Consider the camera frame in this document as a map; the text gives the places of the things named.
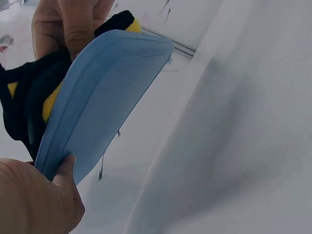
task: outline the yellow fabric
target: yellow fabric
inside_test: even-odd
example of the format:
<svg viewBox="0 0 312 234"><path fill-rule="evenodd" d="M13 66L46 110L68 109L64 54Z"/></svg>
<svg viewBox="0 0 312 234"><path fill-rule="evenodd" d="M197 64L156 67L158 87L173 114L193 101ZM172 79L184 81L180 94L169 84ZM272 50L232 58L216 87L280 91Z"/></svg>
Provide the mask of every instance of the yellow fabric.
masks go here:
<svg viewBox="0 0 312 234"><path fill-rule="evenodd" d="M18 82L8 84L8 89L10 91L11 97L14 98L15 90L18 86Z"/></svg>
<svg viewBox="0 0 312 234"><path fill-rule="evenodd" d="M129 32L141 33L141 26L137 19L133 21L133 23L126 29ZM53 91L53 93L44 101L42 107L42 118L45 123L48 122L54 102L57 98L59 90L61 88L62 82L58 85L58 87ZM18 82L8 84L8 89L10 91L11 97L14 97L15 90L18 86Z"/></svg>
<svg viewBox="0 0 312 234"><path fill-rule="evenodd" d="M129 32L141 33L141 25L137 19L126 29Z"/></svg>
<svg viewBox="0 0 312 234"><path fill-rule="evenodd" d="M53 91L53 93L44 101L42 108L42 118L45 123L48 122L53 105L57 99L57 95L62 86L63 81L58 85L58 87Z"/></svg>

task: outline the white surface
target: white surface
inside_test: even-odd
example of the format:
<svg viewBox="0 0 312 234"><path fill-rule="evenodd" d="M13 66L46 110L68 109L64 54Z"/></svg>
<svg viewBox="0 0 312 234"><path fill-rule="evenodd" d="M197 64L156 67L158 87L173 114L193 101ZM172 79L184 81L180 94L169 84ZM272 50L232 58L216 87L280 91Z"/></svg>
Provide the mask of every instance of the white surface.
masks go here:
<svg viewBox="0 0 312 234"><path fill-rule="evenodd" d="M312 232L311 10L225 0L124 234Z"/></svg>
<svg viewBox="0 0 312 234"><path fill-rule="evenodd" d="M169 0L160 14L166 2L115 0L112 13L131 10L143 26L197 49L223 0Z"/></svg>

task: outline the black and yellow glove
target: black and yellow glove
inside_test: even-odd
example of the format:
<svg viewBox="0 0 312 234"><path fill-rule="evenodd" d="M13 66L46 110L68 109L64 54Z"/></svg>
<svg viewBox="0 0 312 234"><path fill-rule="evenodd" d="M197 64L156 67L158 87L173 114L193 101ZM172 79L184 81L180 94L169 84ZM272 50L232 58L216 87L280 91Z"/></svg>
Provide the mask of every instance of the black and yellow glove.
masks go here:
<svg viewBox="0 0 312 234"><path fill-rule="evenodd" d="M95 31L95 36L110 30L141 32L129 11L114 15ZM6 131L24 143L33 160L44 134L62 81L71 65L67 49L5 71L0 65L0 100Z"/></svg>

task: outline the blue plastic insole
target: blue plastic insole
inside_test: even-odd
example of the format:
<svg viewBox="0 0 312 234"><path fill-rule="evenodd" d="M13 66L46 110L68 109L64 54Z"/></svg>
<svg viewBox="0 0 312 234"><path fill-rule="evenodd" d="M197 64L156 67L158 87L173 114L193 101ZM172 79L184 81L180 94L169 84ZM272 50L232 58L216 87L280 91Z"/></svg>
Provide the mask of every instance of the blue plastic insole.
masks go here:
<svg viewBox="0 0 312 234"><path fill-rule="evenodd" d="M52 180L69 153L78 184L97 164L118 130L173 52L169 39L113 30L93 40L70 67L35 162Z"/></svg>

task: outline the hand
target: hand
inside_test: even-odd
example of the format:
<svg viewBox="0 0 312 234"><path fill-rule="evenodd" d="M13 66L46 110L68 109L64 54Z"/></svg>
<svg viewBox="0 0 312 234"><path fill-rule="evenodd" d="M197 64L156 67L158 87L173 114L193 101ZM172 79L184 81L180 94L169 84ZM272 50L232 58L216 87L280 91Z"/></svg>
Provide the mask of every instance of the hand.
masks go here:
<svg viewBox="0 0 312 234"><path fill-rule="evenodd" d="M94 39L115 0L41 0L32 21L35 58L67 47L72 60Z"/></svg>
<svg viewBox="0 0 312 234"><path fill-rule="evenodd" d="M84 214L73 179L74 163L74 156L66 157L51 182L29 163L0 159L1 230L17 234L73 230Z"/></svg>

